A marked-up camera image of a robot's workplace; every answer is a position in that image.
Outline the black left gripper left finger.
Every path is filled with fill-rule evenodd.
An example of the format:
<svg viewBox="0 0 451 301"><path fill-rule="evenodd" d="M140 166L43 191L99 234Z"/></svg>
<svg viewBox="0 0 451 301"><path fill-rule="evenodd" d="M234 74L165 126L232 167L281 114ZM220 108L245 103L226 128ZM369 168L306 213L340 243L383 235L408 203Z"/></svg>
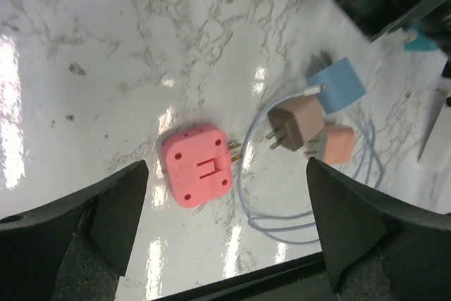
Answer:
<svg viewBox="0 0 451 301"><path fill-rule="evenodd" d="M114 300L140 222L145 161L1 219L2 300Z"/></svg>

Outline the light blue plug adapter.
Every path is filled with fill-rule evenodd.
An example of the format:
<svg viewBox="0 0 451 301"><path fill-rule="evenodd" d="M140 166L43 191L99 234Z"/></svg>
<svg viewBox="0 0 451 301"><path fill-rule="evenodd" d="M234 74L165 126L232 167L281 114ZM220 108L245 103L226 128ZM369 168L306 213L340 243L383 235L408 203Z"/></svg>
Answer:
<svg viewBox="0 0 451 301"><path fill-rule="evenodd" d="M346 109L366 94L365 87L347 57L309 76L307 84L326 86L317 97L328 115Z"/></svg>

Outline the beige brown plug adapter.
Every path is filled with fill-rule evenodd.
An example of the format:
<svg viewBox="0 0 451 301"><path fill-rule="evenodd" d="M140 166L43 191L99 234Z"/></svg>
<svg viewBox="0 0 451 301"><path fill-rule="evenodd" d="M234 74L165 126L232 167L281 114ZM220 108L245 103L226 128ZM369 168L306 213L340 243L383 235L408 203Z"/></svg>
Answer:
<svg viewBox="0 0 451 301"><path fill-rule="evenodd" d="M286 99L270 109L267 117L272 131L266 139L275 140L270 149L281 146L295 152L325 126L323 109L315 95Z"/></svg>

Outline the orange pink plug adapter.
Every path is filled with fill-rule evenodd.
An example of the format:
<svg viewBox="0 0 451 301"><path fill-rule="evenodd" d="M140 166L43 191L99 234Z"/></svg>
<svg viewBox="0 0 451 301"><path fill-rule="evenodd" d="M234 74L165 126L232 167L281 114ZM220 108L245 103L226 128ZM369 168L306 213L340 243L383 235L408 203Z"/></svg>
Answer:
<svg viewBox="0 0 451 301"><path fill-rule="evenodd" d="M331 166L346 164L352 157L355 138L356 133L352 127L327 124L307 143L304 155Z"/></svg>

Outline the pink plug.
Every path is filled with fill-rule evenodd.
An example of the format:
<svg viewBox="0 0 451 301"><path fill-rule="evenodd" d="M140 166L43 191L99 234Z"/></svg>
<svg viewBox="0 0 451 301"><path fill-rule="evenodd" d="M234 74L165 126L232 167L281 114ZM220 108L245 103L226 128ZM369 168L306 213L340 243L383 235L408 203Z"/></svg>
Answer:
<svg viewBox="0 0 451 301"><path fill-rule="evenodd" d="M161 145L163 169L175 201L194 208L227 194L233 185L232 163L241 144L229 143L212 124L168 136Z"/></svg>

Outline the teal power strip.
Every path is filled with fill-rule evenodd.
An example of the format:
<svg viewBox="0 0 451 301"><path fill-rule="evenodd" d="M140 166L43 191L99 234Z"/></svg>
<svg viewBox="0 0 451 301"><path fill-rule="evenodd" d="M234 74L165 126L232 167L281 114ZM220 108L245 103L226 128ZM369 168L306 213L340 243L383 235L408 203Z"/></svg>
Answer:
<svg viewBox="0 0 451 301"><path fill-rule="evenodd" d="M404 49L410 52L430 52L439 49L437 43L425 36L418 25L402 29L402 43Z"/></svg>

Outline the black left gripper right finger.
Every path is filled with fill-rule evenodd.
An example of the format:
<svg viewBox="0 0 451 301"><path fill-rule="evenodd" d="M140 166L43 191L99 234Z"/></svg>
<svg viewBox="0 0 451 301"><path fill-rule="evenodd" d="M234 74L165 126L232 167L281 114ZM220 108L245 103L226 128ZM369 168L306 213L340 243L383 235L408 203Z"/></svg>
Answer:
<svg viewBox="0 0 451 301"><path fill-rule="evenodd" d="M333 292L449 300L450 215L416 207L311 158L307 183Z"/></svg>

